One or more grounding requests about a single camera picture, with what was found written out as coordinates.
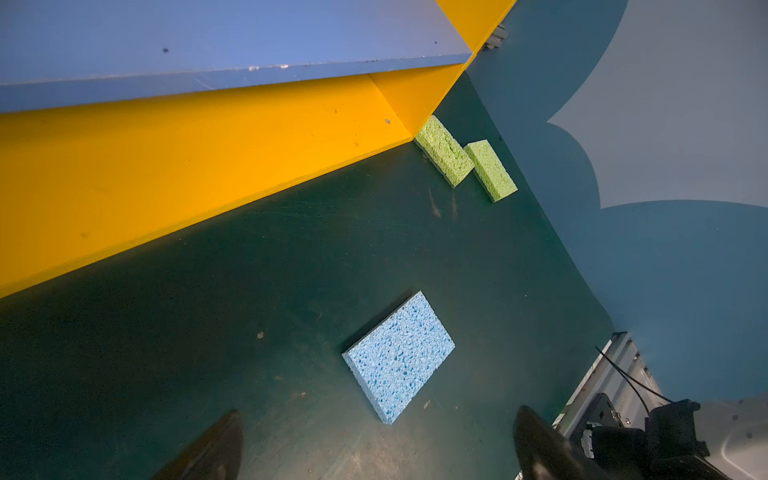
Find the blue shelf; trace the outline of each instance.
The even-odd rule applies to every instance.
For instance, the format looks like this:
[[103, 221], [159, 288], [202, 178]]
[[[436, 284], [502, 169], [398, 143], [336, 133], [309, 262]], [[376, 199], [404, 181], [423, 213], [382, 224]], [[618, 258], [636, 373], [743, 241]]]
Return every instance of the blue shelf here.
[[0, 112], [464, 63], [435, 0], [27, 0], [0, 16]]

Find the black cable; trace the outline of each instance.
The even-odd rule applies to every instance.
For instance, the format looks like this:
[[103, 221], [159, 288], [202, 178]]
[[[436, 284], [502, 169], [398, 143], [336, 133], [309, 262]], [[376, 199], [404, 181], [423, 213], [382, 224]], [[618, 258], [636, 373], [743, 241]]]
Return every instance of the black cable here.
[[637, 380], [636, 380], [636, 379], [635, 379], [633, 376], [631, 376], [629, 373], [626, 373], [624, 370], [622, 370], [620, 366], [616, 365], [616, 364], [613, 362], [613, 360], [609, 359], [609, 358], [607, 357], [607, 355], [605, 355], [605, 354], [603, 353], [603, 351], [602, 351], [602, 350], [600, 350], [600, 349], [599, 349], [599, 348], [597, 348], [597, 347], [595, 347], [595, 349], [596, 349], [596, 350], [597, 350], [597, 351], [598, 351], [598, 352], [599, 352], [599, 353], [600, 353], [600, 354], [601, 354], [601, 355], [602, 355], [602, 356], [603, 356], [603, 357], [604, 357], [604, 358], [605, 358], [605, 359], [608, 361], [608, 363], [610, 363], [610, 364], [611, 364], [611, 365], [612, 365], [612, 366], [613, 366], [613, 367], [614, 367], [616, 370], [618, 370], [618, 371], [619, 371], [619, 372], [622, 374], [622, 376], [623, 376], [623, 377], [624, 377], [624, 378], [625, 378], [627, 381], [628, 381], [628, 380], [632, 380], [633, 382], [637, 383], [639, 386], [643, 387], [643, 388], [644, 388], [644, 389], [646, 389], [648, 392], [651, 392], [651, 393], [653, 393], [655, 396], [659, 397], [660, 399], [664, 399], [664, 400], [667, 400], [669, 403], [674, 403], [674, 401], [672, 401], [672, 400], [668, 399], [667, 397], [665, 397], [665, 396], [661, 395], [659, 392], [656, 392], [656, 391], [654, 391], [654, 390], [652, 390], [652, 389], [649, 389], [648, 387], [646, 387], [645, 385], [643, 385], [641, 382], [638, 382], [638, 381], [637, 381]]
[[627, 383], [627, 385], [629, 385], [630, 387], [632, 387], [632, 389], [634, 390], [634, 392], [635, 392], [635, 393], [637, 393], [637, 397], [640, 399], [640, 403], [642, 403], [642, 404], [643, 404], [643, 408], [645, 408], [645, 412], [646, 412], [646, 413], [648, 414], [648, 416], [650, 417], [650, 410], [648, 409], [648, 406], [647, 406], [647, 405], [645, 405], [645, 400], [643, 400], [643, 397], [640, 395], [640, 392], [638, 392], [638, 391], [637, 391], [637, 389], [636, 389], [636, 388], [634, 388], [634, 385], [632, 385], [632, 382], [630, 382], [630, 381], [629, 381], [629, 379], [628, 379], [628, 378], [627, 378], [627, 377], [626, 377], [626, 376], [625, 376], [623, 373], [619, 372], [619, 375], [621, 375], [622, 377], [624, 377], [624, 381]]
[[[602, 351], [602, 350], [598, 349], [598, 352], [600, 352], [600, 354], [601, 354], [603, 357], [605, 357], [605, 359], [606, 359], [608, 362], [611, 362], [611, 359], [609, 359], [608, 357], [606, 357], [606, 356], [605, 356], [605, 354], [603, 353], [603, 351]], [[646, 413], [648, 414], [648, 416], [650, 417], [650, 410], [648, 409], [648, 405], [646, 405], [646, 404], [645, 404], [645, 400], [643, 400], [643, 396], [640, 394], [640, 392], [638, 392], [638, 391], [637, 391], [637, 389], [636, 389], [636, 388], [634, 388], [634, 385], [632, 385], [632, 382], [630, 382], [630, 381], [629, 381], [629, 379], [627, 378], [627, 377], [629, 376], [629, 374], [627, 374], [627, 373], [626, 373], [624, 370], [620, 369], [620, 368], [618, 367], [618, 365], [616, 365], [615, 363], [611, 362], [611, 365], [612, 365], [612, 366], [614, 366], [614, 368], [615, 368], [615, 369], [616, 369], [616, 370], [619, 372], [619, 376], [620, 376], [622, 379], [624, 379], [624, 381], [627, 383], [627, 385], [629, 385], [629, 386], [630, 386], [630, 388], [634, 390], [634, 392], [637, 394], [637, 397], [640, 399], [640, 403], [642, 403], [642, 404], [643, 404], [643, 408], [645, 409], [645, 412], [646, 412]]]

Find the yellow panel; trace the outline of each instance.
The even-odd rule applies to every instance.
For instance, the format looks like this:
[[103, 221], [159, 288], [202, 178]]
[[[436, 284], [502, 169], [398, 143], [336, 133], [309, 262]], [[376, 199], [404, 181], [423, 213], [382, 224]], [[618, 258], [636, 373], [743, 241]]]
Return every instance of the yellow panel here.
[[370, 75], [411, 135], [419, 132], [459, 75], [472, 63], [485, 40], [515, 4], [515, 0], [486, 0], [481, 5], [466, 0], [438, 0], [438, 4], [474, 52], [472, 58], [465, 65]]
[[516, 0], [485, 0], [478, 4], [466, 0], [437, 0], [467, 46], [477, 53], [493, 29], [502, 23]]
[[410, 138], [366, 75], [0, 115], [0, 296]]
[[370, 74], [370, 77], [411, 135], [415, 136], [456, 83], [464, 68], [464, 65], [415, 68], [385, 71]]

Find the sponge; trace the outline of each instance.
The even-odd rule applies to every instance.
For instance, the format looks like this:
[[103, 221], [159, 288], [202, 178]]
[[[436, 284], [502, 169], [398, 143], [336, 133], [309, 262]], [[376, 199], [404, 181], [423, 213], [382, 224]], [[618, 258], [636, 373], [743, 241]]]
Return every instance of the sponge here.
[[487, 140], [480, 140], [464, 147], [469, 158], [475, 164], [475, 172], [485, 187], [491, 200], [498, 202], [504, 197], [518, 191], [515, 182], [504, 169], [502, 161], [496, 156], [493, 147]]
[[451, 187], [460, 184], [472, 171], [472, 161], [435, 115], [429, 117], [415, 140]]
[[418, 292], [342, 357], [379, 418], [391, 425], [454, 348]]

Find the dark green floor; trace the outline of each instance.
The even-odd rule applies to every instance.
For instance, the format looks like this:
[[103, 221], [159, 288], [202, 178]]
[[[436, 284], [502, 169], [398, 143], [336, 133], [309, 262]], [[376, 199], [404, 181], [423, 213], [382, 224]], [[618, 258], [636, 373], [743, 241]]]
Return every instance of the dark green floor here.
[[[229, 409], [242, 479], [513, 478], [611, 321], [466, 76], [437, 115], [520, 191], [407, 144], [0, 300], [0, 478], [148, 478]], [[341, 352], [418, 290], [456, 349], [384, 425]]]

